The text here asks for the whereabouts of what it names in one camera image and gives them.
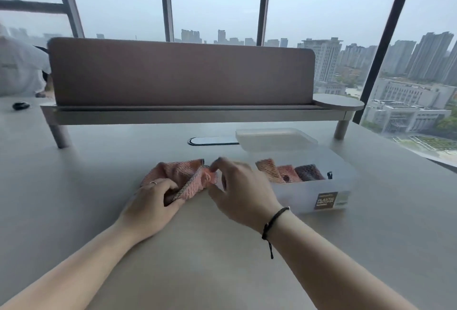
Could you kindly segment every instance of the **hand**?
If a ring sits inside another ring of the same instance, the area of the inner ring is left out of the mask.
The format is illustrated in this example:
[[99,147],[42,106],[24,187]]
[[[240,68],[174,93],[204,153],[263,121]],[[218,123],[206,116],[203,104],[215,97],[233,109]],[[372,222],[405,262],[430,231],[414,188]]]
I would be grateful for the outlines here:
[[217,169],[222,172],[226,192],[212,184],[210,197],[229,219],[262,233],[265,224],[282,208],[266,175],[246,163],[223,157],[211,164],[211,171]]
[[148,184],[135,193],[127,203],[115,226],[126,232],[133,244],[156,234],[172,219],[184,199],[177,199],[167,207],[164,206],[164,194],[178,185],[169,179],[157,179],[156,184]]

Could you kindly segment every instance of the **folded cloth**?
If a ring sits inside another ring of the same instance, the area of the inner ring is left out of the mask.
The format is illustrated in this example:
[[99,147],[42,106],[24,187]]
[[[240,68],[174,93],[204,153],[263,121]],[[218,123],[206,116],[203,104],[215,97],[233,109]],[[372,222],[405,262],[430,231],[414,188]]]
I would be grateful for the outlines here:
[[295,172],[291,165],[281,165],[278,167],[278,172],[281,178],[287,183],[289,182],[302,182],[300,176]]
[[286,183],[283,177],[279,174],[278,169],[276,168],[275,163],[271,158],[268,158],[267,160],[257,161],[255,165],[257,166],[258,170],[266,174],[270,182],[275,182],[277,184]]
[[325,180],[316,165],[301,165],[295,168],[295,172],[303,181]]
[[171,179],[178,185],[177,190],[168,190],[164,196],[164,205],[173,203],[178,198],[192,198],[209,184],[215,184],[217,174],[209,171],[203,159],[185,162],[158,163],[141,181],[140,186],[156,179]]

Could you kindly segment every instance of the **plastic lid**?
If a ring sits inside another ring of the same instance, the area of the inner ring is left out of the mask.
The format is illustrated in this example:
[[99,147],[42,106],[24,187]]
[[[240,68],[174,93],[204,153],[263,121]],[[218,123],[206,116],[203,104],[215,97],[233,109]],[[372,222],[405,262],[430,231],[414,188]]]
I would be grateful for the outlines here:
[[304,150],[318,143],[295,128],[238,129],[235,135],[247,152]]

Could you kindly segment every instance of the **brown label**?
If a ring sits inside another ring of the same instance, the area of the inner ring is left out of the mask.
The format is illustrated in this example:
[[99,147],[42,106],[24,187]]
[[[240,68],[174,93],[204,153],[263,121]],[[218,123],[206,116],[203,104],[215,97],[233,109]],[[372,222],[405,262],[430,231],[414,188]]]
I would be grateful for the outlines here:
[[319,193],[314,209],[320,210],[333,208],[337,194],[338,192]]

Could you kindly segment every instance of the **person's left hand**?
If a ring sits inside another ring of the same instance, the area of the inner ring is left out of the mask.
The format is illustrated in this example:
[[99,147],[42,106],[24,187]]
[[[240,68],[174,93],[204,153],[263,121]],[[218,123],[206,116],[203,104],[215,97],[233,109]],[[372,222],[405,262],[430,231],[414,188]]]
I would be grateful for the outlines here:
[[157,185],[151,183],[140,187],[115,223],[132,239],[133,244],[162,230],[185,202],[184,199],[177,199],[164,206],[165,192],[170,188],[177,189],[178,185],[170,179],[157,179],[155,182]]

